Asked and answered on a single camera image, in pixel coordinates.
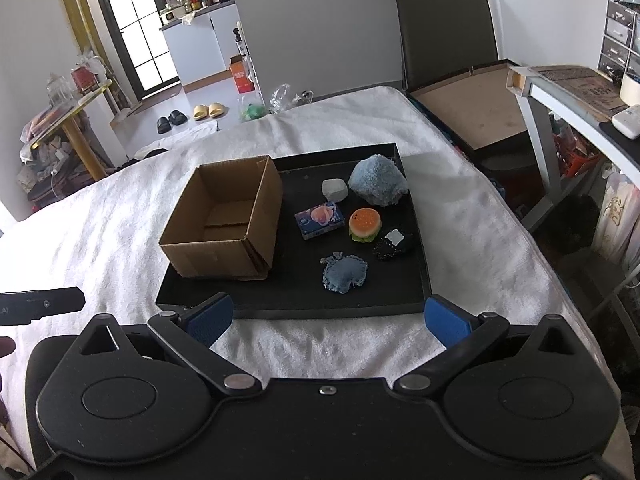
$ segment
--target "door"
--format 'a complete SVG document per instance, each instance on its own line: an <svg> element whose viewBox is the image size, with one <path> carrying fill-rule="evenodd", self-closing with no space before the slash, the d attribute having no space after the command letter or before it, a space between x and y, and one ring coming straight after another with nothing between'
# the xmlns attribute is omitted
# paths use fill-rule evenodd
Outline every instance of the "door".
<svg viewBox="0 0 640 480"><path fill-rule="evenodd" d="M236 43L236 35L234 29L238 28L240 16L236 4L222 7L209 13L213 29L216 32L216 39L220 47L220 53L224 60L225 67L230 64L233 56L237 56L238 44Z"/></svg>
<svg viewBox="0 0 640 480"><path fill-rule="evenodd" d="M111 39L136 97L179 81L156 0L99 0Z"/></svg>

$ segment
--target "small box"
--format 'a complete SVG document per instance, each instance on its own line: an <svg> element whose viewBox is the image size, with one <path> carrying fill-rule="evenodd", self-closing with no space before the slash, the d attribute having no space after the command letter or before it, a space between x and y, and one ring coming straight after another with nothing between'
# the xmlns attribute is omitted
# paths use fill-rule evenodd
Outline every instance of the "small box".
<svg viewBox="0 0 640 480"><path fill-rule="evenodd" d="M184 278L263 280L273 263L281 204L271 157L204 164L178 199L160 247Z"/></svg>
<svg viewBox="0 0 640 480"><path fill-rule="evenodd" d="M344 216L334 202L316 205L296 213L296 223L305 240L333 231L344 225Z"/></svg>
<svg viewBox="0 0 640 480"><path fill-rule="evenodd" d="M242 56L233 56L231 58L229 70L231 70L231 73L234 76L234 81L236 82L236 88L238 88L239 94L246 94L247 92L253 92L255 90L254 84L249 81L246 71L244 70Z"/></svg>

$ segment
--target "toy hamburger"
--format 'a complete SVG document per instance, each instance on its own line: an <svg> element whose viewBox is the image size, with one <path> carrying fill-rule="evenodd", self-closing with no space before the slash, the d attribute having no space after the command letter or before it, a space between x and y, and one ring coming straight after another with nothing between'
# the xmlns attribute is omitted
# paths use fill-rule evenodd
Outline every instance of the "toy hamburger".
<svg viewBox="0 0 640 480"><path fill-rule="evenodd" d="M354 242L372 242L382 228L382 220L375 209L357 209L349 218L349 234Z"/></svg>

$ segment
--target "blue fuzzy plush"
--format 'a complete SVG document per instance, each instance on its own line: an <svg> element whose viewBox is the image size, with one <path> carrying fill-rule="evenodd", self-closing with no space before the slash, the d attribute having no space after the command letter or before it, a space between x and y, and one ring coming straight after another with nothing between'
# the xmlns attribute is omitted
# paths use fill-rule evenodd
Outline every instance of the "blue fuzzy plush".
<svg viewBox="0 0 640 480"><path fill-rule="evenodd" d="M397 204L409 192L404 175L392 160L371 155L361 160L351 173L349 187L371 205L386 207Z"/></svg>
<svg viewBox="0 0 640 480"><path fill-rule="evenodd" d="M326 264L322 275L322 284L327 290L346 294L351 285L361 286L367 279L367 263L357 256L342 256L334 253L320 260Z"/></svg>

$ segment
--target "window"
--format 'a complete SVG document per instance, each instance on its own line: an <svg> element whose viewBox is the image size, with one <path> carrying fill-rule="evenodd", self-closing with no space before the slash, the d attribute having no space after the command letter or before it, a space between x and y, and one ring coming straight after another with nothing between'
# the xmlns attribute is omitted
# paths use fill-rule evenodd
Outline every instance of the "window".
<svg viewBox="0 0 640 480"><path fill-rule="evenodd" d="M178 81L157 0L99 0L111 39L138 99Z"/></svg>

